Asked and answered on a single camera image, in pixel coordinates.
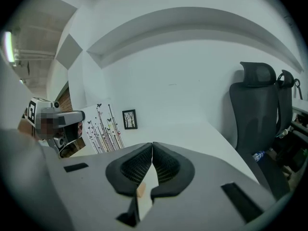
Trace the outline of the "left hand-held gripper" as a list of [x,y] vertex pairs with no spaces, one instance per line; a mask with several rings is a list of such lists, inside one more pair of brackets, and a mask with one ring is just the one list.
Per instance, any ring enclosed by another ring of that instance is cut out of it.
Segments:
[[27,121],[32,125],[32,133],[45,141],[56,153],[75,140],[82,132],[83,111],[60,112],[58,102],[33,97],[27,107]]

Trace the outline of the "ceiling light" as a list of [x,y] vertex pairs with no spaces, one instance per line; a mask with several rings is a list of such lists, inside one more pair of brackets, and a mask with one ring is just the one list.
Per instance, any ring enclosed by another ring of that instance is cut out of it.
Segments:
[[9,31],[4,32],[4,49],[8,62],[13,63],[15,60],[12,46],[12,34]]

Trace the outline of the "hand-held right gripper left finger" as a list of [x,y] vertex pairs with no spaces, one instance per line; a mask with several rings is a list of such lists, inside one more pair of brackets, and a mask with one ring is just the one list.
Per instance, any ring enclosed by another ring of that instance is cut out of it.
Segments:
[[73,231],[147,231],[139,218],[137,187],[152,163],[151,143],[60,159],[43,148],[56,192]]

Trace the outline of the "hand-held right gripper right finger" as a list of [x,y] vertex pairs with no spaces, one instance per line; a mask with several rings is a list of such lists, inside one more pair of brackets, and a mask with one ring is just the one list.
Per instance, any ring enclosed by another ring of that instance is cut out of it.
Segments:
[[275,204],[263,186],[214,156],[153,143],[158,186],[140,231],[242,231]]

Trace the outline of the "black picture frame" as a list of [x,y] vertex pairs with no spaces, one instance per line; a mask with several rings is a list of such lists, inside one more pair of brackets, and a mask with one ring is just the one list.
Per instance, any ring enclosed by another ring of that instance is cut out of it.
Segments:
[[122,117],[123,117],[125,130],[138,128],[135,109],[122,111]]

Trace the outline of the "white flower print canvas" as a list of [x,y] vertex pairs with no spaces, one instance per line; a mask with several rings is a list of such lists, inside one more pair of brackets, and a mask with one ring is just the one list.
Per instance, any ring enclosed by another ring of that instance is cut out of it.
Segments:
[[98,154],[123,149],[119,125],[116,121],[110,99],[82,109],[85,114],[83,136]]

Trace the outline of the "white desk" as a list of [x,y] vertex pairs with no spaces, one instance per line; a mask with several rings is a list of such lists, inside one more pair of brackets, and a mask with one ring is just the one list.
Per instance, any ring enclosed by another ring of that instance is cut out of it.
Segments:
[[88,166],[66,172],[68,181],[74,187],[81,187],[84,190],[103,190],[114,192],[114,188],[105,175],[105,168],[111,160],[130,153],[137,144],[148,142],[158,142],[171,145],[171,149],[185,148],[197,152],[198,154],[208,154],[217,157],[238,171],[245,174],[251,180],[257,182],[251,169],[239,156],[235,149],[227,140],[209,123],[201,124],[177,124],[163,127],[145,127],[133,130],[123,130],[121,138],[124,140],[126,149],[117,150],[110,153],[94,154],[87,156],[73,155],[70,158],[61,159],[61,167],[86,163]]
[[308,101],[293,98],[292,107],[294,112],[308,116]]

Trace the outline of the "black office chair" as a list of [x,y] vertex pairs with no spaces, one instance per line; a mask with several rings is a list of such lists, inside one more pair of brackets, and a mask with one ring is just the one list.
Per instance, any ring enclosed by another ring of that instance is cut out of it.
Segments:
[[288,166],[293,172],[297,172],[308,156],[308,128],[293,121],[292,87],[294,84],[293,75],[282,70],[275,83],[278,90],[276,136],[284,129],[288,129],[288,134],[282,139],[276,137],[272,148],[277,153],[276,161],[280,166]]
[[[290,187],[278,163],[267,151],[276,138],[278,90],[276,73],[266,63],[241,62],[244,78],[230,86],[229,94],[237,126],[235,150],[246,162],[258,182],[276,200],[290,192]],[[253,154],[264,151],[256,162]]]

